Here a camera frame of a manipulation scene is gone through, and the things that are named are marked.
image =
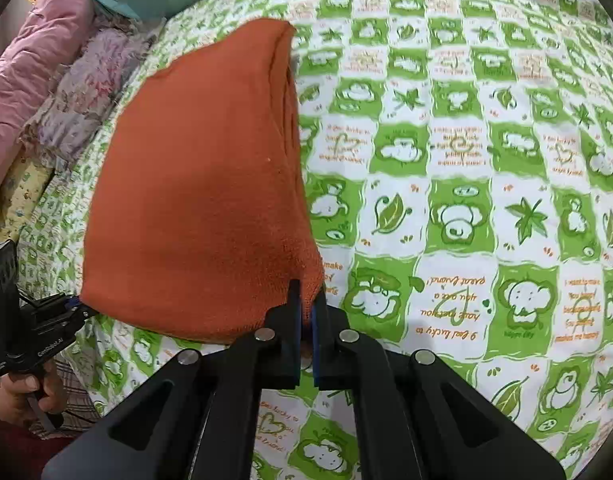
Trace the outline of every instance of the green and white bed sheet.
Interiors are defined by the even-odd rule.
[[[613,427],[613,24],[596,0],[203,0],[46,190],[22,285],[79,290],[117,117],[147,76],[259,16],[296,27],[328,301],[390,349],[443,356],[575,476]],[[103,317],[65,353],[106,413],[186,345]],[[359,478],[350,400],[308,366],[264,392],[251,478]]]

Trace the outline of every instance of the orange cloth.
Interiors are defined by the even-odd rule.
[[[299,278],[323,284],[299,163],[294,29],[259,19],[149,78],[118,120],[80,298],[156,332],[229,341]]]

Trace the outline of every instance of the pink jacket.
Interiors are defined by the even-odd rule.
[[[92,22],[92,0],[39,0],[0,57],[0,184],[22,127],[48,97],[56,69],[74,61]]]

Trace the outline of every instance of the bed sheet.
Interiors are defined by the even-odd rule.
[[[22,285],[79,290],[118,116],[145,78],[259,16],[296,27],[329,303],[389,349],[441,355],[575,476],[613,427],[613,24],[596,0],[202,0],[48,186]],[[101,317],[65,355],[106,413],[187,345],[217,348]],[[251,477],[359,478],[349,397],[303,368],[295,392],[263,393]]]
[[[0,243],[18,241],[52,173],[20,150],[0,186]]]

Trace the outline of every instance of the finger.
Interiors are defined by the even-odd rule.
[[[42,397],[38,401],[38,406],[45,413],[61,413],[64,411],[57,397]]]
[[[44,363],[44,369],[47,373],[55,372],[57,370],[56,362],[53,359],[49,359]]]
[[[62,379],[60,379],[55,369],[47,373],[44,377],[43,389],[44,393],[46,394],[44,399],[52,399],[51,401],[45,401],[45,404],[48,406],[48,410],[44,410],[44,408],[42,408],[43,411],[59,413],[66,409],[66,391],[64,390]]]
[[[0,388],[0,420],[16,426],[23,426],[33,418],[33,412],[25,396],[11,394]]]
[[[10,394],[30,394],[40,389],[40,382],[32,375],[6,374],[2,378],[0,387]]]

